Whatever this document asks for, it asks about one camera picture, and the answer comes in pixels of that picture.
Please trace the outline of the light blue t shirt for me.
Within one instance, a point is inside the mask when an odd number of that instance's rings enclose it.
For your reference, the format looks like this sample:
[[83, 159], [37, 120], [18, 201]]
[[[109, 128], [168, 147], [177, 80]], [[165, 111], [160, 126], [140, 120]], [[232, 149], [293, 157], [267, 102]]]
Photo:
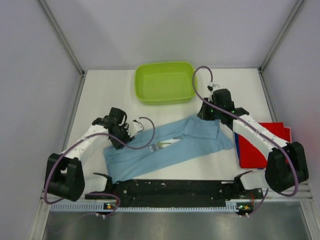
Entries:
[[140, 132], [129, 146], [103, 150], [107, 172], [114, 182], [234, 147], [219, 120], [202, 120], [195, 114]]

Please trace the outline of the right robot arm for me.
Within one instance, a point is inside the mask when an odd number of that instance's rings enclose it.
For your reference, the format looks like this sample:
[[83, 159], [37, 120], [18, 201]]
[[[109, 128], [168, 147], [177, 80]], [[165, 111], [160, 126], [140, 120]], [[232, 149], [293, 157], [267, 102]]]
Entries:
[[[245, 138], [264, 157], [266, 167], [251, 170], [234, 178], [233, 192], [245, 198], [253, 189], [271, 189], [282, 196], [293, 197], [299, 184], [309, 178], [304, 147], [271, 133], [242, 107], [235, 107], [228, 89], [208, 87], [209, 97], [202, 99], [198, 117], [205, 121], [219, 120], [235, 134]], [[292, 193], [285, 191], [293, 188]]]

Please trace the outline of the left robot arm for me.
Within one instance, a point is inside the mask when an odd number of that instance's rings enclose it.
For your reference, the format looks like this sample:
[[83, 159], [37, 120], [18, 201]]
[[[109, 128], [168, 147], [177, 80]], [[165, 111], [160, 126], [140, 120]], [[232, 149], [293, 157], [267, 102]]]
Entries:
[[45, 194], [73, 202], [95, 192], [102, 198], [109, 198], [114, 191], [109, 177], [103, 173], [85, 175], [84, 166], [102, 144], [111, 141], [116, 150], [122, 149], [143, 129], [136, 119], [127, 123], [127, 114], [123, 110], [111, 108], [108, 115], [96, 118], [85, 134], [67, 150], [49, 156]]

